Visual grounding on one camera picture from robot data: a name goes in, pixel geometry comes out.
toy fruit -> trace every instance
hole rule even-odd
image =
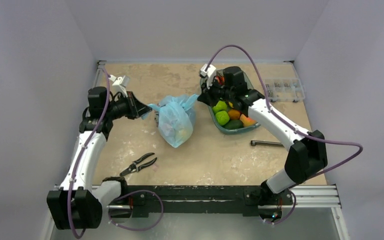
[[[216,114],[220,111],[226,111],[228,109],[228,105],[224,101],[218,101],[215,106],[212,107],[212,111]]]
[[[224,126],[229,122],[229,114],[227,111],[219,111],[215,114],[215,119],[220,126]]]
[[[244,123],[241,120],[230,120],[223,128],[228,130],[241,129],[244,127]]]
[[[241,115],[240,118],[239,118],[242,123],[243,123],[243,126],[246,128],[246,127],[249,127],[249,126],[252,126],[254,124],[256,124],[256,121],[252,120],[251,118],[249,117],[246,117],[245,115]]]
[[[227,114],[229,114],[230,120],[239,120],[239,117],[241,116],[241,112],[235,109],[230,109]]]

black handle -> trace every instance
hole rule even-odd
[[[152,164],[154,164],[155,162],[157,161],[157,158],[154,158],[152,159],[151,161],[147,162],[147,163],[144,163],[140,166],[136,166],[137,167],[137,171],[139,172],[140,170],[146,168],[146,167],[149,167],[151,166]]]
[[[133,161],[134,164],[140,164],[143,160],[145,160],[146,158],[148,158],[149,156],[152,156],[154,155],[155,153],[153,152],[148,152],[147,154],[141,156],[138,160],[135,160]]]

table top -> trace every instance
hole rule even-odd
[[[198,71],[203,64],[106,64],[109,74],[130,77],[128,90],[143,103],[158,103],[167,95],[199,94]],[[216,64],[217,69],[239,66],[254,88],[263,92],[251,64]],[[294,78],[290,63],[257,64],[263,78]],[[100,86],[106,86],[102,79]],[[274,107],[298,125],[310,129],[303,102],[275,102]],[[128,185],[260,185],[281,170],[288,152],[278,146],[251,146],[250,140],[278,142],[263,126],[253,131],[222,134],[214,125],[208,107],[196,102],[196,123],[192,136],[178,148],[160,135],[154,113],[145,119],[115,120],[93,179],[99,185],[106,177],[118,176],[134,160],[153,152],[156,163],[125,178]],[[325,185],[324,175],[307,185]]]

pliers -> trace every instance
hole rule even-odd
[[[157,157],[152,159],[151,161],[147,162],[147,163],[144,163],[140,166],[138,166],[138,164],[140,164],[141,162],[143,162],[146,158],[148,158],[149,156],[152,156],[154,155],[155,153],[153,152],[149,152],[143,156],[141,156],[138,160],[135,160],[133,161],[132,164],[130,164],[130,166],[128,166],[128,168],[126,168],[124,171],[122,171],[120,173],[120,177],[124,177],[128,174],[131,174],[131,173],[134,173],[134,172],[139,172],[140,170],[146,168],[146,167],[149,167],[151,166],[152,164],[154,164],[156,161],[157,161]]]

white wall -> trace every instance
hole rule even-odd
[[[64,0],[0,0],[0,240],[38,240],[95,60]]]
[[[66,0],[100,60],[208,61],[221,46],[256,61],[297,57],[328,0]],[[248,62],[239,50],[218,60]]]
[[[295,62],[311,126],[365,147],[326,174],[351,239],[384,239],[384,0],[330,0]],[[355,149],[328,147],[330,164]]]

